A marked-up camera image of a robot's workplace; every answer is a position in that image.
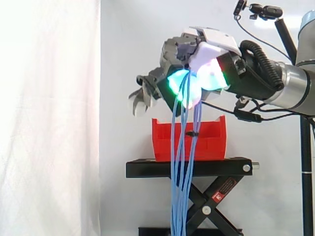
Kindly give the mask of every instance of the black cylindrical mount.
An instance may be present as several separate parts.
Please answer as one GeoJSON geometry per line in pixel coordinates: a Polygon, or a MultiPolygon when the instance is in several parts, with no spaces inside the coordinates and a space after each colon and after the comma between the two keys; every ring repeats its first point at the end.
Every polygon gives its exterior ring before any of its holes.
{"type": "Polygon", "coordinates": [[[277,28],[277,31],[280,35],[280,38],[282,40],[282,43],[284,45],[285,50],[288,53],[289,58],[291,59],[291,62],[293,65],[295,65],[295,61],[296,61],[296,47],[294,45],[294,42],[290,36],[290,33],[285,25],[284,20],[278,19],[275,21],[275,25],[277,28]]]}

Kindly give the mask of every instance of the glowing led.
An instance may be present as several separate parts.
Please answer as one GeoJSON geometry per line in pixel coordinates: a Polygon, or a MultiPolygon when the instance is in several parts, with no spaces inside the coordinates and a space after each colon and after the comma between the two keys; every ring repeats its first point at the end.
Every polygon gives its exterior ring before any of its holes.
{"type": "MultiPolygon", "coordinates": [[[[168,77],[169,86],[172,89],[173,93],[177,95],[177,99],[182,102],[183,106],[187,106],[187,93],[188,93],[188,78],[185,83],[185,90],[183,96],[183,89],[181,87],[182,81],[185,76],[188,76],[189,70],[182,69],[176,71],[168,77]]],[[[189,87],[189,106],[188,109],[194,107],[201,99],[201,87],[200,84],[193,74],[190,74],[190,87],[189,87]]]]}
{"type": "Polygon", "coordinates": [[[204,90],[214,91],[227,87],[217,59],[212,59],[197,71],[197,80],[204,90]]]}

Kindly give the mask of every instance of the screw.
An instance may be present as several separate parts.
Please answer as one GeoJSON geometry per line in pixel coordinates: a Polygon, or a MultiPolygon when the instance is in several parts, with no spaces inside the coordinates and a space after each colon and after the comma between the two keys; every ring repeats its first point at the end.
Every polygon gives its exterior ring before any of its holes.
{"type": "Polygon", "coordinates": [[[202,213],[204,213],[205,215],[210,215],[211,213],[211,208],[209,206],[204,206],[202,208],[202,213]]]}
{"type": "Polygon", "coordinates": [[[244,165],[243,166],[243,171],[249,172],[251,170],[251,167],[249,165],[244,165]]]}

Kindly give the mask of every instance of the white curtain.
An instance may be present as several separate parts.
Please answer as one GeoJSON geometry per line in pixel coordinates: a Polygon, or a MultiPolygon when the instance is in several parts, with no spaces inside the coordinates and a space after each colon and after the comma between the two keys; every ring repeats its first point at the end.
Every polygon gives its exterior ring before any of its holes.
{"type": "Polygon", "coordinates": [[[94,236],[99,0],[0,0],[0,235],[94,236]]]}

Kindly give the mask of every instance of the warning label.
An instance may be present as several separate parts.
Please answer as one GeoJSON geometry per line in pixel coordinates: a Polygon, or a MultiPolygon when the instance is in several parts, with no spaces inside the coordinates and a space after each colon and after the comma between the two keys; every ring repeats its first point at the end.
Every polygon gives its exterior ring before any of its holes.
{"type": "Polygon", "coordinates": [[[216,191],[215,194],[212,196],[213,201],[215,201],[216,203],[221,202],[236,185],[236,183],[236,180],[231,177],[227,179],[227,181],[221,186],[221,188],[216,191]]]}

